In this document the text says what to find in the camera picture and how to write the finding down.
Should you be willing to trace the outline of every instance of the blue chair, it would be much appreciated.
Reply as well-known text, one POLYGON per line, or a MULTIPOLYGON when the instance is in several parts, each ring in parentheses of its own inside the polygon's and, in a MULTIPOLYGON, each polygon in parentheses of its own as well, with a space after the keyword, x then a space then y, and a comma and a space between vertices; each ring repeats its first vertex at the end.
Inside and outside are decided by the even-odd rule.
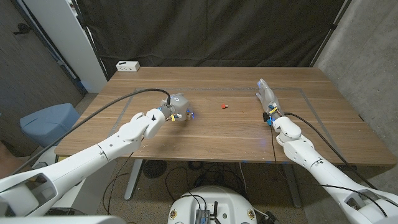
POLYGON ((79 117, 70 103, 64 103, 27 115, 19 120, 19 124, 25 135, 46 147, 69 131, 79 117))

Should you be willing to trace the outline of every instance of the gray wall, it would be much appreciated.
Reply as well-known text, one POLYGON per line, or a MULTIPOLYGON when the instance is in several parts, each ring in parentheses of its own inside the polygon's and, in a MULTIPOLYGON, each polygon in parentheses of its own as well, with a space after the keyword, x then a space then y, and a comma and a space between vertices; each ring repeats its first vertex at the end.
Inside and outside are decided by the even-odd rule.
MULTIPOLYGON (((353 0, 314 66, 328 76, 396 156, 397 65, 398 2, 353 0)), ((398 166, 360 167, 359 171, 381 190, 398 194, 398 166)), ((308 222, 348 223, 337 206, 330 209, 331 203, 324 197, 310 202, 305 208, 308 222)))
POLYGON ((19 119, 83 96, 34 32, 14 35, 26 23, 11 1, 0 1, 0 140, 15 156, 29 156, 37 144, 22 133, 19 119))

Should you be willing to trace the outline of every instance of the cable on floor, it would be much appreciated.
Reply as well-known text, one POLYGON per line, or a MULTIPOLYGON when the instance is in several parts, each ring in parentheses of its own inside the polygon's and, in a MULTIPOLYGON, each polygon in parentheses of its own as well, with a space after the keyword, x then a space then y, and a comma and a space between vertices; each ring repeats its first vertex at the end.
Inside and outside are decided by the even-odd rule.
MULTIPOLYGON (((108 190, 108 188, 109 188, 109 186, 112 184, 112 182, 115 182, 117 178, 119 178, 119 177, 121 177, 121 176, 124 176, 124 175, 128 175, 128 174, 129 174, 129 173, 124 173, 124 174, 120 174, 120 175, 116 176, 116 177, 108 184, 108 186, 106 186, 106 188, 105 188, 104 194, 102 195, 102 206, 103 206, 104 210, 106 211, 106 213, 108 213, 109 215, 112 215, 112 214, 111 214, 111 213, 109 212, 109 210, 107 210, 106 207, 105 207, 105 201, 104 201, 104 200, 105 200, 105 192, 108 190)), ((127 222, 127 223, 137 224, 137 223, 134 222, 134 221, 127 222)))
POLYGON ((53 145, 55 145, 57 142, 61 141, 65 136, 67 136, 68 134, 70 134, 72 131, 76 130, 76 128, 79 128, 82 124, 86 123, 89 119, 93 118, 95 115, 97 115, 98 113, 100 113, 101 111, 105 110, 106 108, 108 108, 109 106, 124 100, 130 96, 134 96, 136 94, 140 94, 143 92, 147 92, 147 91, 159 91, 162 93, 165 93, 167 95, 167 101, 166 101, 166 105, 170 105, 170 94, 167 93, 165 90, 161 90, 161 89, 157 89, 157 88, 148 88, 148 89, 143 89, 143 90, 137 90, 135 92, 129 93, 127 95, 124 95, 110 103, 108 103, 107 105, 103 106, 102 108, 100 108, 98 111, 95 111, 94 113, 92 113, 91 115, 89 115, 87 118, 85 118, 83 121, 80 121, 79 123, 75 124, 74 127, 72 127, 69 131, 67 131, 65 134, 63 134, 61 137, 59 137, 57 140, 55 140, 53 143, 49 144, 47 147, 45 147, 44 149, 40 150, 36 155, 32 156, 31 158, 29 158, 25 163, 23 163, 23 165, 21 165, 20 167, 18 167, 14 172, 12 172, 10 175, 14 175, 16 173, 18 173, 19 171, 21 171, 25 166, 28 166, 32 161, 34 161, 36 158, 38 158, 39 156, 41 156, 43 153, 45 153, 47 150, 49 150, 53 145))
POLYGON ((241 174, 242 174, 242 178, 243 178, 243 182, 244 182, 244 192, 246 193, 246 195, 248 194, 248 187, 246 186, 246 180, 244 179, 244 175, 243 175, 243 171, 242 171, 242 163, 239 163, 239 168, 241 169, 241 174))
POLYGON ((301 121, 303 121, 305 124, 307 124, 308 126, 310 126, 321 138, 322 140, 329 146, 329 148, 341 159, 341 161, 344 162, 344 164, 346 164, 346 166, 349 167, 349 169, 351 171, 353 171, 361 180, 363 180, 366 184, 368 184, 371 188, 378 190, 373 184, 371 184, 368 180, 366 180, 357 170, 355 170, 345 159, 343 156, 340 155, 340 153, 326 140, 325 137, 323 137, 323 135, 312 125, 310 124, 308 121, 304 120, 303 118, 301 118, 299 115, 293 114, 293 113, 289 113, 289 112, 285 112, 285 115, 291 115, 291 116, 295 116, 296 118, 300 119, 301 121))
POLYGON ((198 202, 199 210, 201 210, 200 203, 199 203, 198 199, 196 198, 196 196, 194 196, 194 195, 191 194, 191 191, 190 191, 191 187, 190 187, 189 181, 188 181, 188 170, 187 170, 187 168, 185 168, 185 167, 176 167, 176 168, 170 170, 169 173, 166 175, 166 178, 165 178, 165 185, 166 185, 167 193, 169 193, 170 197, 171 197, 172 200, 173 200, 173 203, 175 202, 175 199, 174 199, 173 195, 171 194, 171 192, 170 192, 170 190, 169 190, 169 186, 167 185, 167 178, 169 177, 169 175, 171 174, 171 172, 173 172, 173 171, 176 170, 176 169, 184 169, 184 170, 185 170, 185 177, 187 178, 188 193, 198 202))
MULTIPOLYGON (((120 171, 123 169, 124 165, 126 165, 127 161, 131 158, 131 156, 132 156, 133 153, 134 153, 134 152, 132 152, 132 153, 130 154, 130 156, 126 159, 126 161, 124 162, 124 164, 122 165, 122 167, 120 167, 118 173, 116 174, 116 177, 119 175, 120 171)), ((115 184, 115 183, 116 183, 116 181, 113 182, 113 185, 112 185, 112 188, 111 188, 111 193, 110 193, 110 195, 109 195, 109 200, 108 200, 108 215, 110 215, 109 209, 110 209, 110 206, 111 206, 111 197, 112 197, 112 193, 113 193, 113 189, 114 189, 114 184, 115 184)))
MULTIPOLYGON (((239 163, 239 168, 241 169, 241 173, 242 173, 242 177, 243 177, 243 181, 244 181, 244 189, 245 189, 245 191, 246 191, 246 194, 248 194, 248 192, 247 192, 247 187, 246 187, 246 181, 245 181, 245 179, 244 179, 244 175, 243 175, 243 171, 242 171, 242 164, 241 164, 241 163, 239 163)), ((260 211, 260 210, 258 210, 258 209, 256 209, 256 208, 254 208, 254 207, 253 207, 253 209, 254 209, 254 211, 260 213, 261 215, 265 215, 266 217, 268 217, 268 215, 266 215, 264 212, 262 212, 262 211, 260 211)))
POLYGON ((222 186, 224 186, 224 187, 227 187, 227 188, 229 188, 229 189, 233 189, 233 190, 235 190, 236 192, 239 192, 239 193, 240 193, 241 195, 243 195, 245 198, 247 198, 246 191, 245 191, 245 189, 244 189, 244 183, 243 183, 243 181, 241 180, 241 178, 239 177, 238 174, 236 174, 235 172, 232 171, 232 169, 230 168, 229 165, 224 165, 225 167, 228 168, 228 170, 225 170, 225 169, 221 170, 221 169, 220 169, 220 166, 217 164, 217 162, 204 163, 204 165, 211 165, 211 166, 210 166, 209 168, 206 168, 205 166, 202 167, 202 169, 205 170, 205 172, 202 171, 202 175, 200 175, 200 176, 196 179, 195 184, 197 184, 197 185, 195 185, 195 187, 199 187, 199 186, 203 185, 203 182, 204 182, 204 181, 208 181, 209 184, 218 184, 218 185, 222 185, 222 186), (210 179, 207 177, 207 176, 208 176, 208 173, 214 173, 213 180, 210 180, 210 179), (238 186, 238 190, 237 190, 236 188, 234 188, 234 187, 229 186, 228 184, 226 184, 226 182, 224 181, 224 179, 221 179, 221 180, 220 180, 220 177, 223 177, 223 173, 226 173, 226 174, 233 174, 234 179, 235 179, 235 183, 236 183, 237 186, 238 186))

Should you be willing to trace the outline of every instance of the table leg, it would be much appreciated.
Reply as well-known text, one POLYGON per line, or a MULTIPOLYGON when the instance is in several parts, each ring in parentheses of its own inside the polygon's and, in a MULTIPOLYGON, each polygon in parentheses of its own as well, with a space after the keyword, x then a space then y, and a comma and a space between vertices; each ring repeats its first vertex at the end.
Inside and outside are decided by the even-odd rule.
MULTIPOLYGON (((296 181, 296 179, 294 177, 293 166, 290 164, 283 164, 282 167, 285 172, 286 179, 296 181)), ((287 184, 289 185, 290 194, 292 196, 292 201, 293 201, 293 206, 295 208, 301 208, 302 204, 301 204, 299 188, 297 188, 297 184, 292 181, 287 181, 287 184)))
POLYGON ((134 161, 134 165, 132 166, 131 173, 130 173, 129 183, 127 184, 127 187, 126 187, 126 193, 124 193, 125 200, 130 200, 132 198, 134 189, 136 188, 136 184, 138 181, 138 176, 141 172, 142 165, 143 165, 142 159, 136 159, 134 161))

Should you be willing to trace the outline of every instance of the black cable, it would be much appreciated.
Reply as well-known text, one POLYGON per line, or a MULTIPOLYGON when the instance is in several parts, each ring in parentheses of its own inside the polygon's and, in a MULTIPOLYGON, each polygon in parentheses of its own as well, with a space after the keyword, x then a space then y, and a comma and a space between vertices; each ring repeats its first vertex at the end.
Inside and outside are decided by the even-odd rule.
POLYGON ((299 115, 293 114, 293 113, 289 113, 289 112, 285 112, 285 115, 291 115, 291 116, 295 116, 296 118, 300 119, 301 121, 303 121, 305 124, 307 124, 308 126, 310 126, 321 138, 322 140, 330 147, 330 149, 341 159, 341 161, 344 162, 344 164, 346 164, 346 166, 349 167, 349 169, 351 171, 353 171, 361 180, 363 180, 366 184, 368 184, 371 188, 378 190, 373 184, 371 184, 369 181, 367 181, 357 170, 355 170, 344 158, 343 156, 340 155, 340 153, 338 153, 338 151, 325 139, 325 137, 323 137, 323 135, 314 127, 312 126, 312 124, 310 124, 308 121, 304 120, 303 118, 301 118, 299 115))
POLYGON ((202 196, 200 196, 200 195, 184 195, 184 196, 181 196, 180 198, 185 198, 185 197, 200 197, 203 201, 204 201, 204 203, 205 203, 205 210, 207 209, 207 203, 206 203, 206 200, 202 197, 202 196))
MULTIPOLYGON (((175 202, 175 199, 174 199, 173 195, 170 193, 169 186, 167 185, 167 178, 169 177, 169 175, 171 174, 171 172, 173 172, 173 171, 176 170, 176 169, 184 169, 184 170, 185 170, 185 176, 187 177, 188 193, 189 193, 190 195, 192 195, 192 194, 191 194, 191 191, 190 191, 190 188, 191 188, 191 187, 190 187, 189 181, 188 181, 188 170, 187 170, 187 168, 185 168, 185 167, 176 167, 176 168, 170 170, 169 173, 166 175, 166 178, 165 178, 165 185, 166 185, 167 193, 169 193, 170 197, 171 197, 172 200, 173 200, 173 203, 175 202)), ((198 202, 199 209, 201 210, 201 208, 200 208, 200 203, 199 203, 198 199, 197 199, 195 196, 193 196, 193 198, 198 202)))
MULTIPOLYGON (((126 161, 124 162, 124 164, 122 165, 122 167, 120 167, 120 169, 119 169, 118 173, 116 174, 116 176, 119 175, 120 171, 123 169, 124 165, 126 165, 127 161, 131 158, 131 156, 132 156, 133 153, 134 153, 134 152, 132 152, 132 153, 130 154, 130 156, 126 159, 126 161)), ((110 193, 110 195, 109 195, 109 200, 108 200, 108 215, 110 215, 110 213, 109 213, 109 208, 110 208, 110 206, 111 206, 111 197, 112 197, 112 192, 113 192, 113 188, 114 188, 115 183, 116 183, 116 181, 113 182, 113 185, 112 185, 112 188, 111 188, 111 193, 110 193)))
POLYGON ((334 185, 328 185, 328 184, 311 184, 311 183, 297 182, 297 181, 288 180, 287 178, 285 178, 284 175, 283 175, 283 174, 281 173, 281 171, 279 170, 279 167, 278 167, 278 164, 277 164, 277 161, 276 161, 275 147, 274 147, 274 132, 272 131, 272 126, 270 126, 270 128, 271 128, 272 149, 274 150, 274 159, 275 159, 275 164, 277 165, 276 168, 277 168, 277 170, 279 171, 279 174, 282 176, 283 179, 285 179, 286 181, 289 181, 289 182, 296 183, 296 184, 313 185, 313 186, 319 186, 319 187, 333 187, 333 188, 337 188, 337 189, 343 189, 343 190, 349 190, 349 191, 355 192, 355 193, 357 193, 357 194, 360 194, 360 195, 366 197, 366 198, 369 199, 370 201, 372 201, 377 207, 379 207, 379 209, 381 210, 381 212, 383 213, 383 215, 387 218, 386 212, 381 208, 381 206, 380 206, 376 201, 374 201, 371 197, 369 197, 369 196, 367 196, 367 195, 365 195, 365 194, 363 194, 363 193, 361 193, 361 192, 358 192, 358 191, 356 191, 356 190, 348 189, 348 188, 346 188, 346 187, 339 187, 339 186, 334 186, 334 185))
MULTIPOLYGON (((119 177, 121 177, 121 176, 124 176, 124 175, 128 175, 128 174, 129 174, 129 173, 124 173, 124 174, 120 174, 120 175, 116 176, 116 177, 108 184, 108 186, 106 186, 106 188, 105 188, 104 194, 102 195, 102 206, 103 206, 103 208, 105 209, 105 211, 106 211, 109 215, 112 215, 112 214, 110 214, 110 213, 109 213, 109 210, 107 210, 106 207, 105 207, 105 202, 104 202, 104 199, 105 199, 105 192, 108 190, 108 188, 109 188, 109 186, 112 184, 112 182, 116 181, 117 178, 119 178, 119 177)), ((127 222, 127 223, 137 224, 137 223, 134 222, 134 221, 127 222)))
POLYGON ((188 167, 189 167, 189 169, 191 169, 191 170, 198 170, 198 169, 201 169, 201 168, 203 167, 203 162, 198 162, 198 163, 199 163, 199 166, 193 165, 194 162, 195 162, 195 161, 188 161, 188 167))
POLYGON ((44 149, 42 149, 40 152, 38 152, 36 155, 32 156, 31 158, 29 158, 25 163, 23 163, 23 165, 21 165, 20 167, 18 167, 18 169, 16 169, 13 173, 11 173, 10 175, 14 175, 16 173, 18 173, 19 171, 21 171, 25 166, 28 166, 32 161, 34 161, 36 158, 38 158, 39 156, 41 156, 45 151, 49 150, 54 144, 56 144, 57 142, 61 141, 65 136, 67 136, 68 134, 70 134, 72 131, 76 130, 76 128, 80 127, 82 124, 84 124, 85 122, 87 122, 89 119, 93 118, 95 115, 97 115, 98 113, 100 113, 101 111, 105 110, 106 108, 108 108, 109 106, 124 100, 130 96, 134 96, 136 94, 139 93, 143 93, 143 92, 147 92, 147 91, 159 91, 162 93, 165 93, 167 95, 167 101, 166 101, 166 105, 170 105, 170 94, 167 93, 165 90, 161 90, 161 89, 157 89, 157 88, 148 88, 148 89, 144 89, 144 90, 137 90, 133 93, 129 93, 127 95, 124 95, 110 103, 108 103, 107 105, 103 106, 102 108, 100 108, 98 111, 95 111, 94 113, 92 113, 91 115, 89 115, 87 118, 85 118, 83 121, 80 121, 78 124, 74 125, 74 127, 72 127, 69 131, 67 131, 65 134, 63 134, 61 137, 59 137, 57 140, 55 140, 53 143, 51 143, 50 145, 48 145, 47 147, 45 147, 44 149))
POLYGON ((387 199, 384 199, 386 202, 389 202, 390 204, 393 204, 394 206, 396 206, 396 207, 398 207, 398 205, 396 204, 396 203, 394 203, 394 202, 391 202, 389 199, 387 200, 387 199))
MULTIPOLYGON (((240 194, 243 195, 245 198, 247 198, 246 191, 244 190, 244 184, 243 184, 242 179, 240 178, 240 176, 239 176, 238 174, 236 174, 235 172, 233 172, 233 171, 231 170, 230 166, 227 166, 229 170, 220 170, 220 167, 217 166, 216 162, 212 162, 212 164, 213 164, 213 165, 212 165, 211 167, 209 167, 208 169, 205 168, 205 167, 202 167, 202 169, 204 169, 206 172, 205 172, 204 174, 202 174, 201 176, 199 176, 199 178, 201 178, 201 177, 205 177, 205 178, 206 178, 206 175, 207 175, 208 172, 214 172, 214 173, 215 173, 214 175, 216 175, 217 173, 222 173, 222 172, 231 173, 231 174, 234 175, 235 180, 237 180, 236 184, 238 185, 238 189, 239 189, 239 191, 240 191, 240 194), (211 168, 216 167, 216 166, 217 166, 218 170, 211 170, 211 168)), ((206 178, 206 180, 207 180, 209 183, 211 183, 211 184, 220 184, 220 183, 219 183, 218 181, 216 181, 216 180, 210 181, 210 180, 208 180, 207 178, 206 178)), ((227 188, 229 188, 229 189, 234 189, 233 187, 228 186, 225 182, 223 182, 222 185, 224 185, 225 187, 227 187, 227 188)))

